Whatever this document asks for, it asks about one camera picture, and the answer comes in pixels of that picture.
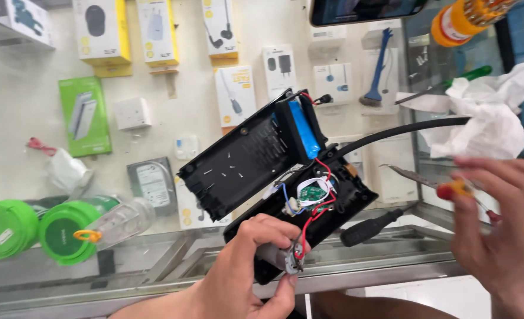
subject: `green product box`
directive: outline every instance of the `green product box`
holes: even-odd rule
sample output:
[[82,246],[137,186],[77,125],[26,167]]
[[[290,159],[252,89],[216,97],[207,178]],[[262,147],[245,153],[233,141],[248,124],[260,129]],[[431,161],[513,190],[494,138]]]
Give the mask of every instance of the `green product box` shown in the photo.
[[61,80],[59,92],[71,156],[111,152],[107,110],[100,78]]

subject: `black plastic casing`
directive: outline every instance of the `black plastic casing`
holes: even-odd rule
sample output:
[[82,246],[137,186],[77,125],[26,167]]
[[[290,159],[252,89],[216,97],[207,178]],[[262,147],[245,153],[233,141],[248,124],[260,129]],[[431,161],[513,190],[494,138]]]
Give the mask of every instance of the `black plastic casing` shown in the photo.
[[213,221],[221,220],[295,164],[310,160],[288,105],[300,101],[318,145],[327,141],[309,98],[286,90],[183,166],[178,176]]
[[[370,191],[358,176],[353,177],[349,173],[345,167],[347,162],[344,158],[341,157],[334,161],[329,160],[330,158],[333,158],[336,153],[337,148],[335,144],[329,146],[318,156],[323,163],[329,166],[332,174],[335,176],[335,178],[333,178],[335,181],[333,186],[337,191],[337,201],[335,202],[332,211],[323,213],[320,218],[313,221],[308,226],[306,240],[312,248],[321,243],[325,238],[329,237],[335,230],[343,226],[344,223],[351,220],[351,218],[378,198],[378,194]],[[287,193],[291,195],[295,194],[296,187],[301,182],[309,178],[321,177],[326,173],[326,169],[318,163],[314,163],[308,170],[294,173],[284,182],[287,185]],[[224,240],[226,242],[231,241],[236,236],[241,222],[260,213],[269,214],[302,229],[311,216],[311,212],[304,212],[300,215],[290,217],[281,212],[284,205],[284,193],[281,190],[274,193],[266,200],[260,200],[224,230]],[[280,269],[255,256],[254,278],[259,284],[268,284],[270,281],[276,279],[281,273],[282,271]]]

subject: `wrist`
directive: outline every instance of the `wrist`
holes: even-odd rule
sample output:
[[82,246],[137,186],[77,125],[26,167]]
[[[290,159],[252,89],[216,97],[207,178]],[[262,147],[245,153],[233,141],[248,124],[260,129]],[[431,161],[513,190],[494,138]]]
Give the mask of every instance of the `wrist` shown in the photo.
[[492,298],[512,318],[524,319],[524,284],[497,291]]

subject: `hand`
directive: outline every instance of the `hand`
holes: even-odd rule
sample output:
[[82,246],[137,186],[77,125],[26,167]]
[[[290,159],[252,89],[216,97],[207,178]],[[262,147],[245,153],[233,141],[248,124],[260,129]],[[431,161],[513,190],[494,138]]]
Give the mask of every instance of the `hand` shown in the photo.
[[457,157],[464,178],[499,202],[502,221],[488,236],[479,231],[476,201],[454,195],[457,261],[499,300],[514,318],[524,318],[524,161]]
[[198,283],[200,298],[208,309],[204,317],[266,319],[290,315],[295,305],[297,276],[285,274],[274,296],[263,304],[252,293],[254,255],[258,246],[269,242],[288,248],[300,232],[297,226],[267,214],[243,221],[237,235],[219,253],[205,279]]
[[[252,293],[256,248],[274,243],[288,248],[301,230],[288,222],[258,214],[243,221],[205,276],[186,290],[139,302],[110,319],[133,318],[286,318],[294,309],[297,276],[285,274],[274,297],[263,304]],[[306,251],[310,250],[305,243]]]

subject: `yellow product box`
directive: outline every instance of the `yellow product box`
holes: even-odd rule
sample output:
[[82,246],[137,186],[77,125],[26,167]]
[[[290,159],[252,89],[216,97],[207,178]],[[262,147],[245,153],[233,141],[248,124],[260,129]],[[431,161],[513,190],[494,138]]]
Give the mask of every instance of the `yellow product box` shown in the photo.
[[231,0],[202,0],[207,47],[213,66],[238,63]]
[[223,134],[256,113],[251,66],[215,69],[215,84]]
[[132,75],[124,0],[73,0],[79,58],[101,78]]
[[144,61],[151,68],[179,64],[171,0],[137,0]]

